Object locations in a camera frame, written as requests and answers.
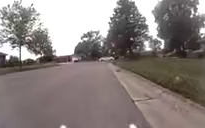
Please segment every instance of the bush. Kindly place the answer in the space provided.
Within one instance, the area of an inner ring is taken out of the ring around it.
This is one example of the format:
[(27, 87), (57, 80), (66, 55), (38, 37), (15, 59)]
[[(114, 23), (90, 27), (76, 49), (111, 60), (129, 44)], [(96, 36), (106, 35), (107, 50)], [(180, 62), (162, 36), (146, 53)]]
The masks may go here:
[(9, 60), (6, 60), (6, 67), (14, 67), (19, 65), (19, 58), (17, 56), (10, 56)]
[(32, 64), (35, 64), (36, 61), (33, 60), (33, 59), (26, 59), (22, 62), (23, 65), (32, 65)]

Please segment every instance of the gray road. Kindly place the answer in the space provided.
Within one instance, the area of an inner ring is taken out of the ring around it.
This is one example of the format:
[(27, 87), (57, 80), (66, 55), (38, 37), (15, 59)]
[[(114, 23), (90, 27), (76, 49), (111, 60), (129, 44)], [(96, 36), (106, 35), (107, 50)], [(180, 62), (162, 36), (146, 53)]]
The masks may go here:
[(0, 76), (0, 128), (150, 128), (106, 63)]

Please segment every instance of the leafy tree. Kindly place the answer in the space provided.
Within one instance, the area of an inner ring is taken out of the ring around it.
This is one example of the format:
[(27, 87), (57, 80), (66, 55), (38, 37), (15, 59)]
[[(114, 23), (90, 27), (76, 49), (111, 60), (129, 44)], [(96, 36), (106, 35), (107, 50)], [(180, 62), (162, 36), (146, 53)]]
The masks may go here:
[(146, 18), (138, 11), (132, 0), (119, 0), (110, 18), (106, 47), (111, 53), (125, 56), (134, 48), (141, 50), (147, 37)]
[(81, 42), (75, 47), (75, 54), (81, 54), (88, 58), (99, 58), (102, 56), (102, 46), (103, 37), (100, 35), (99, 31), (89, 31), (84, 33), (81, 37)]
[(29, 48), (28, 37), (31, 36), (33, 27), (36, 26), (39, 13), (33, 7), (24, 7), (21, 2), (14, 1), (11, 5), (0, 10), (0, 43), (9, 43), (12, 48), (19, 48), (19, 60), (21, 68), (21, 48)]
[(26, 59), (23, 61), (24, 65), (32, 65), (34, 63), (35, 63), (35, 60), (33, 60), (33, 59)]
[(158, 36), (165, 41), (165, 48), (176, 50), (179, 56), (186, 55), (188, 46), (196, 45), (193, 43), (205, 27), (205, 14), (198, 13), (198, 5), (198, 0), (162, 0), (153, 10)]
[(6, 66), (17, 66), (19, 65), (19, 58), (17, 56), (10, 56), (9, 59), (6, 61)]
[(157, 38), (153, 38), (152, 36), (149, 39), (149, 47), (156, 53), (161, 50), (162, 42)]
[(47, 29), (35, 29), (31, 34), (30, 42), (27, 49), (35, 55), (53, 56), (55, 53)]

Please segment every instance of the road marking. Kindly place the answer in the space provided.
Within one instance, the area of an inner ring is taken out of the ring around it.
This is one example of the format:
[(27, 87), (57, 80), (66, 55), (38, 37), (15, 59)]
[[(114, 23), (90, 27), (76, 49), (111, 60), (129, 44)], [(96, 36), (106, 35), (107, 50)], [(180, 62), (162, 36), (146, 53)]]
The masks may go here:
[(67, 127), (66, 127), (65, 125), (62, 124), (59, 128), (67, 128)]
[(130, 124), (129, 128), (137, 128), (137, 126), (135, 124)]

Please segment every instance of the green grass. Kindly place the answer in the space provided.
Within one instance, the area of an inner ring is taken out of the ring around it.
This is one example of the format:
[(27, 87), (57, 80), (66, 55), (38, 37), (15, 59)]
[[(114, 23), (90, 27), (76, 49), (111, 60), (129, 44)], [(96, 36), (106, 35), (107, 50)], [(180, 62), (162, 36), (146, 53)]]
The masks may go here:
[(115, 63), (205, 106), (205, 59), (141, 58)]
[(40, 68), (48, 68), (53, 66), (58, 66), (58, 64), (56, 63), (35, 64), (35, 65), (23, 66), (21, 70), (19, 70), (19, 67), (0, 68), (0, 75), (20, 72), (20, 71), (35, 70)]

